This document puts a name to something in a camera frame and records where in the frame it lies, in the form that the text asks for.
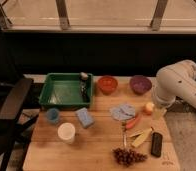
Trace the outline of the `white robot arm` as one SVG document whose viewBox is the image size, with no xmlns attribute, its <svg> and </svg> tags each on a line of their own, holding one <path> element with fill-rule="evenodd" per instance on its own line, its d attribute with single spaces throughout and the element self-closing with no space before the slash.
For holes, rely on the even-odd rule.
<svg viewBox="0 0 196 171">
<path fill-rule="evenodd" d="M 158 70 L 152 99 L 159 108 L 170 107 L 179 97 L 196 109 L 196 63 L 182 60 Z"/>
</svg>

